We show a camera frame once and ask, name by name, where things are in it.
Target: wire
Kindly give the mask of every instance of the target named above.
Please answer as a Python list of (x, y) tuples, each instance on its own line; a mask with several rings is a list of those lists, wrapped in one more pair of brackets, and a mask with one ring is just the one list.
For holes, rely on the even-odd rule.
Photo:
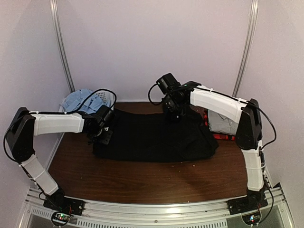
[(45, 199), (42, 199), (42, 198), (40, 197), (42, 193), (43, 193), (43, 192), (40, 192), (40, 193), (39, 193), (39, 199), (45, 200)]
[(152, 87), (149, 89), (149, 92), (148, 92), (148, 99), (149, 99), (150, 103), (155, 106), (160, 105), (162, 103), (162, 101), (159, 103), (155, 103), (151, 100), (151, 97), (150, 97), (151, 90), (156, 86), (157, 86), (157, 84), (152, 85)]
[(270, 120), (270, 118), (267, 116), (267, 114), (266, 114), (260, 107), (257, 107), (254, 103), (252, 103), (252, 102), (250, 102), (250, 101), (247, 101), (247, 102), (248, 102), (249, 105), (254, 106), (256, 109), (258, 109), (258, 110), (263, 114), (263, 116), (264, 116), (264, 117), (268, 120), (268, 122), (270, 123), (270, 125), (271, 125), (271, 127), (272, 127), (272, 129), (273, 129), (273, 131), (274, 131), (274, 134), (275, 134), (275, 137), (274, 137), (273, 140), (270, 140), (269, 142), (267, 142), (266, 144), (264, 144), (264, 145), (262, 146), (262, 148), (261, 148), (261, 151), (262, 151), (266, 146), (272, 144), (272, 143), (276, 140), (276, 138), (277, 138), (276, 128), (275, 128), (274, 124), (272, 123), (272, 121)]
[(87, 97), (84, 99), (84, 101), (80, 104), (80, 106), (79, 106), (77, 109), (73, 110), (73, 111), (70, 111), (70, 112), (38, 112), (38, 113), (39, 113), (39, 114), (57, 114), (57, 115), (74, 114), (74, 113), (78, 112), (78, 111), (81, 109), (81, 107), (86, 103), (86, 101), (87, 101), (91, 96), (93, 96), (95, 93), (97, 93), (97, 92), (99, 92), (99, 91), (107, 91), (107, 92), (109, 92), (109, 93), (111, 93), (111, 94), (114, 95), (114, 102), (113, 102), (113, 104), (110, 106), (110, 109), (113, 108), (114, 105), (116, 104), (116, 101), (117, 101), (117, 95), (116, 95), (116, 93), (114, 93), (113, 91), (111, 91), (111, 90), (109, 90), (109, 89), (97, 89), (97, 90), (95, 90), (93, 93), (91, 93), (89, 96), (87, 96)]
[(45, 195), (46, 199), (47, 199), (55, 208), (62, 210), (61, 207), (58, 207), (55, 203), (53, 203), (53, 201), (47, 196), (46, 193), (43, 193), (43, 194)]
[(178, 89), (175, 89), (175, 90), (169, 92), (169, 94), (174, 93), (176, 91), (182, 91), (182, 90), (188, 90), (188, 89), (199, 89), (199, 90), (202, 90), (202, 91), (212, 92), (212, 93), (215, 93), (215, 94), (219, 94), (219, 95), (228, 97), (228, 98), (230, 98), (232, 100), (238, 101), (237, 98), (229, 96), (227, 94), (224, 94), (224, 93), (221, 93), (221, 92), (218, 92), (218, 91), (214, 91), (214, 90), (210, 90), (210, 89), (205, 89), (205, 88), (200, 88), (200, 87), (194, 87), (194, 86), (178, 88)]
[(261, 206), (262, 206), (262, 205), (261, 205), (260, 203), (259, 203), (258, 206), (257, 206), (258, 212), (260, 213), (260, 221), (261, 221), (261, 219), (262, 219)]
[(262, 222), (264, 222), (265, 219), (270, 215), (270, 213), (271, 213), (271, 211), (272, 211), (272, 208), (274, 207), (274, 203), (275, 203), (274, 195), (272, 194), (272, 192), (271, 192), (271, 190), (270, 190), (270, 187), (268, 186), (268, 183), (267, 183), (267, 181), (266, 181), (265, 176), (263, 176), (263, 180), (264, 180), (264, 183), (265, 183), (265, 185), (266, 185), (266, 187), (267, 187), (267, 189), (268, 189), (268, 191), (269, 191), (269, 193), (270, 193), (270, 195), (271, 195), (272, 203), (271, 203), (271, 207), (270, 207), (270, 210), (268, 211), (267, 215), (266, 215), (262, 220), (260, 220), (260, 221), (258, 222), (258, 224), (261, 224)]
[(7, 136), (8, 136), (8, 133), (10, 132), (11, 128), (17, 123), (19, 122), (20, 120), (22, 120), (23, 116), (19, 117), (15, 122), (11, 123), (11, 125), (8, 127), (8, 129), (6, 130), (4, 136), (3, 136), (3, 150), (4, 150), (4, 153), (5, 155), (10, 159), (12, 160), (13, 162), (16, 162), (19, 164), (18, 161), (16, 161), (15, 159), (13, 159), (12, 157), (9, 156), (9, 153), (7, 152), (7, 149), (6, 149), (6, 144), (5, 144), (5, 140), (7, 140)]
[(116, 101), (117, 101), (117, 95), (116, 95), (113, 91), (108, 90), (108, 89), (97, 89), (97, 90), (95, 90), (93, 93), (91, 93), (89, 96), (87, 96), (86, 99), (81, 103), (81, 105), (80, 105), (77, 109), (75, 109), (75, 110), (73, 110), (73, 111), (71, 111), (71, 112), (67, 112), (66, 114), (73, 114), (73, 113), (75, 113), (75, 112), (78, 112), (78, 111), (81, 109), (81, 107), (85, 104), (85, 102), (86, 102), (91, 96), (93, 96), (95, 93), (97, 93), (97, 92), (99, 92), (99, 91), (107, 91), (107, 92), (109, 92), (109, 93), (111, 93), (111, 94), (114, 95), (114, 102), (113, 102), (113, 104), (110, 106), (110, 109), (113, 108), (114, 105), (116, 104)]

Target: plastic basket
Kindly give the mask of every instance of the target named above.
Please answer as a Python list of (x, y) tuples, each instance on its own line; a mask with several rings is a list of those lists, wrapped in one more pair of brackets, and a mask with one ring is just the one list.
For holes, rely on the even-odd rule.
[[(113, 94), (111, 94), (108, 91), (99, 91), (95, 94), (102, 99), (103, 103), (106, 103), (107, 101), (110, 101), (111, 105), (114, 103), (115, 97)], [(64, 108), (62, 106), (60, 106), (59, 112), (64, 112)]]

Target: wooden table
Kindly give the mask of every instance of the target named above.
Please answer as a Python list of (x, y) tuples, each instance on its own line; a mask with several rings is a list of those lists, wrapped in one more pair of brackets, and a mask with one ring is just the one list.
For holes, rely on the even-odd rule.
[[(149, 103), (118, 103), (116, 108), (160, 113)], [(244, 157), (235, 142), (219, 141), (207, 160), (148, 163), (100, 159), (85, 134), (66, 133), (49, 172), (67, 196), (120, 203), (182, 203), (246, 194)]]

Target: blue fabric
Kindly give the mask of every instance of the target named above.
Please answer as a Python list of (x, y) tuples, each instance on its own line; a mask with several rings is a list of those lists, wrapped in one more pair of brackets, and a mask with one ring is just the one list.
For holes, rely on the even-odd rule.
[[(67, 112), (73, 111), (77, 109), (92, 92), (93, 91), (89, 89), (79, 89), (72, 92), (61, 103), (61, 106), (64, 107)], [(84, 103), (80, 108), (80, 111), (84, 111), (88, 114), (95, 113), (102, 105), (109, 107), (111, 104), (110, 101), (107, 101), (106, 104), (104, 104), (102, 99), (98, 95), (94, 94)]]

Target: metal vent grille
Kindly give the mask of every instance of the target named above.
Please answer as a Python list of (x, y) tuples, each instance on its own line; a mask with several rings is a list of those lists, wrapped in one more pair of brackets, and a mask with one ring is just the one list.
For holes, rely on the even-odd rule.
[(46, 219), (48, 219), (48, 218), (51, 219), (51, 216), (52, 216), (52, 214), (50, 212), (46, 212), (42, 209), (37, 209), (37, 208), (33, 208), (32, 214), (46, 218)]
[[(85, 221), (78, 219), (77, 226), (82, 228), (139, 228), (142, 226), (124, 226), (124, 225), (106, 225), (105, 223), (94, 222), (94, 221)], [(174, 227), (174, 226), (157, 226), (157, 227), (170, 227), (170, 228), (228, 228), (227, 221), (225, 219), (215, 222), (204, 222), (195, 226), (183, 226), (183, 227)]]

